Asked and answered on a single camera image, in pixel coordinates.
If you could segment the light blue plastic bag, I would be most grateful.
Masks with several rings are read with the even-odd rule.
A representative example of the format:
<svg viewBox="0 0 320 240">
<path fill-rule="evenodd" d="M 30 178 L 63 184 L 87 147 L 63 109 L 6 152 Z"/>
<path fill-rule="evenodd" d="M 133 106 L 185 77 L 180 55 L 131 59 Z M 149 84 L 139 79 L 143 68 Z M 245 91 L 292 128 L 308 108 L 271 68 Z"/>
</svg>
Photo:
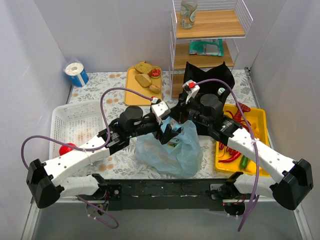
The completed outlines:
<svg viewBox="0 0 320 240">
<path fill-rule="evenodd" d="M 168 117 L 160 129 L 164 131 L 166 127 L 181 132 L 166 144 L 161 144 L 152 133 L 139 136 L 135 143 L 135 157 L 160 173 L 182 179 L 193 177 L 203 160 L 196 125 L 191 120 L 180 124 Z"/>
</svg>

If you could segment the black fabric grocery bag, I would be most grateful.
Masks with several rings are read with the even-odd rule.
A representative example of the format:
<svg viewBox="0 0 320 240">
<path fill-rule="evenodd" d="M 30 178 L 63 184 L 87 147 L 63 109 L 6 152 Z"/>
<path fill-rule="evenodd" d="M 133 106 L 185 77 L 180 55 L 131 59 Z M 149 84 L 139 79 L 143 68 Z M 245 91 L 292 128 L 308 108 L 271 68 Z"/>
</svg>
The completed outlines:
<svg viewBox="0 0 320 240">
<path fill-rule="evenodd" d="M 193 80 L 196 83 L 205 81 L 199 85 L 200 90 L 194 98 L 200 102 L 200 116 L 202 118 L 202 123 L 193 122 L 196 126 L 197 134 L 210 136 L 214 140 L 220 140 L 223 136 L 222 123 L 225 120 L 223 108 L 227 97 L 231 93 L 226 86 L 229 86 L 231 89 L 234 87 L 235 79 L 233 74 L 225 63 L 204 71 L 187 62 L 183 83 L 189 80 Z M 222 95 L 218 95 L 219 88 L 225 89 Z M 183 89 L 178 99 L 184 99 Z M 175 119 L 175 107 L 173 108 L 171 117 Z"/>
</svg>

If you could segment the green label water bottle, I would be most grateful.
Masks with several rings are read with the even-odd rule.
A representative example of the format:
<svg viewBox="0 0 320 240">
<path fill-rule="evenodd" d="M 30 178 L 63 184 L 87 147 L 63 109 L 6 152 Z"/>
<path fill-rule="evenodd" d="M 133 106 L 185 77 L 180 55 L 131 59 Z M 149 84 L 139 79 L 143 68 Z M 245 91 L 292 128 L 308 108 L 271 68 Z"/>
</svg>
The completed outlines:
<svg viewBox="0 0 320 240">
<path fill-rule="evenodd" d="M 219 96 L 221 96 L 224 92 L 225 92 L 225 89 L 223 87 L 220 87 L 217 91 Z"/>
</svg>

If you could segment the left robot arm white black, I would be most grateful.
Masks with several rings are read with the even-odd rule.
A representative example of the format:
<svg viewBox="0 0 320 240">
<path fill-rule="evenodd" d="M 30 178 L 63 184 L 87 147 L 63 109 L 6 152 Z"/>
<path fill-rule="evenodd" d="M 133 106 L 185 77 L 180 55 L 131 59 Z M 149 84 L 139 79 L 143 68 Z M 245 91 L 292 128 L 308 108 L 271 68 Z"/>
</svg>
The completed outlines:
<svg viewBox="0 0 320 240">
<path fill-rule="evenodd" d="M 63 197 L 94 196 L 97 199 L 107 192 L 107 183 L 99 174 L 72 177 L 76 171 L 124 149 L 130 139 L 152 133 L 162 144 L 177 135 L 170 126 L 161 129 L 171 110 L 161 101 L 150 106 L 144 115 L 138 106 L 129 106 L 88 142 L 62 156 L 29 164 L 26 184 L 38 208 L 51 206 Z"/>
</svg>

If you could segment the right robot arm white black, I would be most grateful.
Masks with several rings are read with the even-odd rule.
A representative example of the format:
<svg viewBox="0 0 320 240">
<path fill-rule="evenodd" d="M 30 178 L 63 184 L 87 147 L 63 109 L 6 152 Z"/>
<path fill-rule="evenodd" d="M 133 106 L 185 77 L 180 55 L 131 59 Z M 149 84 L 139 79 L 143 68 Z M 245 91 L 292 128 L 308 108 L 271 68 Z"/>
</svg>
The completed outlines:
<svg viewBox="0 0 320 240">
<path fill-rule="evenodd" d="M 240 152 L 259 164 L 269 176 L 256 179 L 237 171 L 229 177 L 214 195 L 223 199 L 241 194 L 256 194 L 275 199 L 282 207 L 295 210 L 313 188 L 311 164 L 305 159 L 295 161 L 270 148 L 239 123 L 223 114 L 223 103 L 215 94 L 181 93 L 173 111 L 180 123 L 193 121 L 200 133 Z"/>
</svg>

